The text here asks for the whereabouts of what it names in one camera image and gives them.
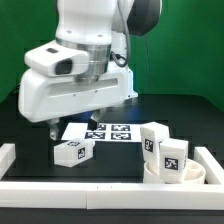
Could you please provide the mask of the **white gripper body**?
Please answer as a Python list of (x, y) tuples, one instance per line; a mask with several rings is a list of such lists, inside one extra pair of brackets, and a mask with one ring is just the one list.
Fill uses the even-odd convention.
[(40, 122), (123, 103), (133, 97), (133, 72), (115, 69), (92, 84), (73, 77), (50, 78), (29, 69), (21, 80), (19, 111)]

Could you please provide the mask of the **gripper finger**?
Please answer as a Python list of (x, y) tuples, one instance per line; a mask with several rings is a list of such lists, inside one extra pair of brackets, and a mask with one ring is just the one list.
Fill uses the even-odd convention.
[(88, 120), (88, 129), (89, 130), (94, 131), (98, 128), (99, 122), (100, 122), (101, 118), (103, 117), (103, 115), (105, 114), (105, 112), (106, 112), (105, 108), (98, 109), (93, 112), (93, 114), (91, 115), (91, 117)]
[(57, 140), (59, 135), (59, 128), (58, 128), (59, 119), (50, 119), (47, 121), (49, 126), (49, 135), (52, 140)]

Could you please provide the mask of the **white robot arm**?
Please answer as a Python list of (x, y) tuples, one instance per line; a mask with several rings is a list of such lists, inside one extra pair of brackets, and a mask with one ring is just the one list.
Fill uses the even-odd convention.
[(19, 90), (20, 113), (45, 121), (58, 138), (62, 117), (90, 111), (90, 129), (108, 107), (136, 98), (128, 66), (131, 36), (159, 21), (162, 0), (55, 0), (55, 39), (28, 51)]

